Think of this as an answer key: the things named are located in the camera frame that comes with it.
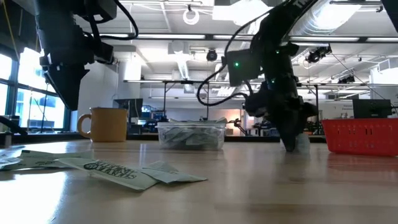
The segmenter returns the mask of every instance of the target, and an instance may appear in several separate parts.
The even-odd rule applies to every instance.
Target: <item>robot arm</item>
[[[250,50],[228,52],[228,70],[231,85],[240,85],[246,79],[265,76],[260,90],[246,98],[245,110],[251,116],[264,116],[280,134],[287,151],[295,148],[295,139],[303,133],[309,116],[318,114],[316,106],[304,103],[297,93],[290,57],[297,45],[280,46],[294,24],[318,0],[289,0],[262,20],[259,32],[253,37]]]
[[[44,56],[40,65],[46,80],[54,87],[70,110],[77,110],[80,80],[89,70],[88,63],[114,63],[113,47],[101,38],[129,40],[138,35],[138,28],[128,14],[135,28],[135,34],[116,38],[100,36],[97,24],[116,17],[117,7],[128,12],[118,0],[34,0],[35,19],[40,45]],[[84,32],[75,22],[73,15],[88,21],[93,34]]]

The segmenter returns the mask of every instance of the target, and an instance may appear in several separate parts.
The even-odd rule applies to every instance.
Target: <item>clear plastic container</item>
[[[164,149],[221,149],[224,144],[223,123],[159,122],[156,128]]]

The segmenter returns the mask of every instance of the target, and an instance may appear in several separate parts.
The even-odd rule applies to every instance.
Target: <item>camera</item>
[[[210,49],[207,53],[206,59],[208,62],[214,62],[217,60],[217,53],[215,49]]]

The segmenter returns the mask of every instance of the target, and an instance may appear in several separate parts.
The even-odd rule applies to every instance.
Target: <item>table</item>
[[[397,223],[398,159],[286,154],[277,143],[226,143],[221,151],[161,150],[157,142],[32,144],[48,152],[95,150],[125,166],[168,161],[209,178],[142,193],[75,169],[0,172],[2,223]]]

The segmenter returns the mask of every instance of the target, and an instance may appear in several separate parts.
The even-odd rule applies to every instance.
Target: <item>computer monitor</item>
[[[353,100],[354,118],[387,118],[391,115],[391,100]]]

